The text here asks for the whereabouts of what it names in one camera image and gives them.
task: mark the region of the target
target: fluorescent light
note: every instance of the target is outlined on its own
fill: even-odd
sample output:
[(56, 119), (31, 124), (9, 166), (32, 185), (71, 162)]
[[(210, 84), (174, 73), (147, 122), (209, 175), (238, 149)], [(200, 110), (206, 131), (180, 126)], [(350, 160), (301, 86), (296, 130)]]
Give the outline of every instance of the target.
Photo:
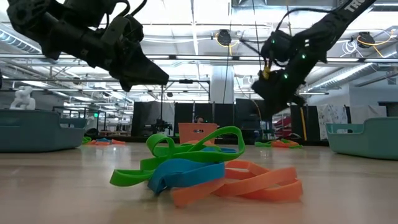
[(176, 59), (180, 60), (232, 60), (232, 57), (226, 57), (226, 56), (184, 56), (184, 55), (179, 55), (176, 56)]
[(37, 86), (37, 87), (48, 87), (47, 84), (42, 83), (42, 82), (37, 82), (37, 81), (22, 81), (22, 82), (25, 84)]
[(81, 89), (81, 91), (112, 91), (112, 90)]
[(111, 110), (116, 110), (117, 108), (115, 106), (104, 106), (107, 109), (111, 109)]
[(147, 55), (148, 59), (157, 60), (157, 59), (169, 59), (168, 55)]
[(374, 6), (398, 6), (398, 3), (374, 3)]
[(300, 95), (329, 95), (329, 93), (299, 93)]
[(79, 113), (79, 112), (77, 112), (77, 111), (68, 111), (68, 110), (62, 111), (62, 113), (69, 113), (69, 112), (71, 112), (71, 113)]
[(94, 100), (91, 99), (91, 98), (83, 97), (83, 96), (74, 96), (74, 98), (75, 98), (76, 100), (81, 100), (81, 101), (94, 101)]
[(64, 96), (64, 97), (69, 97), (68, 95), (58, 92), (58, 91), (54, 91), (55, 94), (60, 95), (60, 96)]
[(337, 40), (336, 44), (350, 42), (351, 40)]
[(122, 96), (120, 93), (112, 92), (111, 96), (113, 96), (113, 97), (115, 97), (116, 99), (119, 99), (119, 100), (123, 100), (124, 99), (124, 96)]
[(259, 57), (239, 57), (239, 60), (259, 60)]
[(357, 62), (357, 58), (329, 58), (328, 62)]
[(79, 91), (76, 89), (48, 89), (48, 91)]

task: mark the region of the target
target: orange rubber band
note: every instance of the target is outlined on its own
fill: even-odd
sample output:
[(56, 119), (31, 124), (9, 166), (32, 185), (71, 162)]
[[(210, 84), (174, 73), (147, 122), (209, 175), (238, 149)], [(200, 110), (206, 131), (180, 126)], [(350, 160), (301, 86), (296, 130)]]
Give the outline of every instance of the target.
[[(303, 194), (302, 183), (296, 179), (294, 167), (268, 170), (252, 162), (239, 160), (229, 161), (225, 166), (224, 179), (173, 190), (174, 204), (182, 207), (210, 194), (273, 202), (300, 200)], [(246, 169), (248, 172), (235, 169)]]
[[(198, 143), (199, 141), (197, 141), (197, 140), (192, 140), (192, 141), (188, 141), (188, 142), (186, 142), (186, 143), (184, 143), (184, 144), (196, 144), (196, 143)], [(205, 146), (215, 146), (215, 144), (213, 144), (213, 143), (211, 143), (210, 141), (206, 141), (205, 143), (203, 143)]]

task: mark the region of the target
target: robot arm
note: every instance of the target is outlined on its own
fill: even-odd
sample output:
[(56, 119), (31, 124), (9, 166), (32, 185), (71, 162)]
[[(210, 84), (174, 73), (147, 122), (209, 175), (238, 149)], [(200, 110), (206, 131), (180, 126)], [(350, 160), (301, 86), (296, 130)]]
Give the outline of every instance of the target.
[[(93, 68), (101, 67), (118, 79), (124, 91), (133, 85), (166, 85), (169, 76), (142, 52), (142, 25), (133, 15), (127, 0), (8, 0), (7, 14), (12, 27), (38, 42), (42, 53), (57, 60), (61, 52), (82, 59)], [(126, 10), (112, 22), (115, 5), (127, 4)], [(105, 29), (98, 28), (104, 15)]]
[[(265, 103), (265, 118), (286, 109), (288, 102), (303, 105), (303, 98), (296, 95), (299, 86), (318, 61), (327, 63), (326, 53), (343, 35), (347, 27), (376, 0), (348, 0), (330, 11), (311, 28), (291, 37), (279, 30), (267, 39), (261, 49), (261, 56), (268, 67), (259, 73), (259, 80), (252, 89)], [(284, 69), (270, 71), (272, 62), (287, 62)]]

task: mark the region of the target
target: ceiling light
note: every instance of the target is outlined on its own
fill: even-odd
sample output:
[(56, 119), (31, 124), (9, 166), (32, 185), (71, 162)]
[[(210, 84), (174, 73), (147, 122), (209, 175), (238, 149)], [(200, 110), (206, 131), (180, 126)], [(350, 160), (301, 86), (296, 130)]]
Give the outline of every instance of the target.
[(83, 96), (74, 96), (74, 98), (75, 98), (76, 100), (81, 100), (81, 101), (94, 101), (94, 100), (91, 99), (91, 98), (83, 97)]
[(374, 3), (374, 6), (398, 6), (398, 3)]
[(357, 62), (357, 58), (329, 58), (328, 62)]
[(64, 96), (64, 97), (69, 97), (68, 95), (58, 92), (58, 91), (54, 91), (55, 94), (60, 95), (60, 96)]
[(329, 93), (325, 92), (325, 93), (299, 93), (300, 95), (329, 95)]
[(116, 110), (117, 108), (115, 106), (104, 106), (107, 109), (111, 109), (111, 110)]
[(79, 91), (77, 89), (48, 89), (48, 91)]
[(179, 55), (176, 56), (176, 59), (180, 60), (232, 60), (232, 57), (226, 56), (189, 56), (189, 55)]
[(32, 86), (37, 86), (37, 87), (48, 87), (47, 84), (42, 83), (42, 82), (37, 82), (37, 81), (22, 81), (22, 83), (32, 85)]
[(259, 60), (259, 57), (239, 57), (239, 60)]
[(146, 55), (148, 59), (159, 60), (159, 59), (169, 59), (168, 55)]
[(124, 99), (124, 96), (122, 96), (122, 94), (120, 94), (120, 93), (112, 92), (111, 95), (113, 97), (115, 97), (116, 99), (119, 99), (119, 100), (123, 100)]

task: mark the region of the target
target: white statue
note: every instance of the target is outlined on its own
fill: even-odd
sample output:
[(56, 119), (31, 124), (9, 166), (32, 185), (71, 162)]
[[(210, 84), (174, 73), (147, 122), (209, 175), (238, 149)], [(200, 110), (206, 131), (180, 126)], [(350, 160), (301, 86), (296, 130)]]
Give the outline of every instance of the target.
[(19, 90), (15, 92), (15, 99), (11, 103), (10, 110), (34, 110), (36, 101), (30, 97), (32, 91), (30, 86), (20, 86)]

